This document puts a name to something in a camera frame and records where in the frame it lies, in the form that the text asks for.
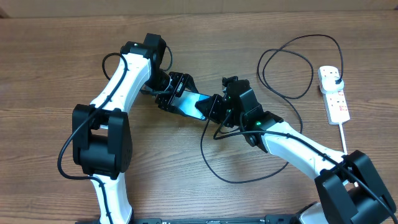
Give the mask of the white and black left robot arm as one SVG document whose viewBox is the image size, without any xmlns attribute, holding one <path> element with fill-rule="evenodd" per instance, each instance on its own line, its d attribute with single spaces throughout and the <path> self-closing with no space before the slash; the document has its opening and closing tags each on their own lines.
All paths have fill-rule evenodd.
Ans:
<svg viewBox="0 0 398 224">
<path fill-rule="evenodd" d="M 125 172 L 132 157 L 128 113 L 138 93 L 180 96 L 197 92 L 189 75 L 160 68 L 167 48 L 157 34 L 143 43 L 127 42 L 117 52 L 118 68 L 104 90 L 89 104 L 76 105 L 72 114 L 73 161 L 96 190 L 101 211 L 98 223 L 133 223 Z"/>
</svg>

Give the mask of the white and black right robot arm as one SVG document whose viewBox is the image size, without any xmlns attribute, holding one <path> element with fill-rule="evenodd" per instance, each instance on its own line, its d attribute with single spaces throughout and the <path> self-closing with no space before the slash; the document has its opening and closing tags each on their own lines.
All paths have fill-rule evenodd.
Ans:
<svg viewBox="0 0 398 224">
<path fill-rule="evenodd" d="M 292 164 L 316 185 L 320 201 L 299 214 L 299 223 L 397 221 L 396 204 L 370 158 L 343 154 L 312 141 L 270 111 L 264 111 L 247 80 L 228 80 L 224 96 L 195 104 L 220 127 L 237 126 L 251 146 Z"/>
</svg>

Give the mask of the blue Galaxy smartphone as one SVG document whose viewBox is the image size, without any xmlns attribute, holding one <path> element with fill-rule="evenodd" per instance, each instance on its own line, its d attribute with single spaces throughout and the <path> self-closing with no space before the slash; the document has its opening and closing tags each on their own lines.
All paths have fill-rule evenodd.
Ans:
<svg viewBox="0 0 398 224">
<path fill-rule="evenodd" d="M 195 104 L 196 102 L 205 100 L 209 97 L 210 96 L 208 95 L 202 95 L 185 90 L 180 97 L 174 98 L 172 106 L 175 106 L 178 114 L 182 116 L 188 116 L 205 121 L 205 115 L 195 107 Z"/>
</svg>

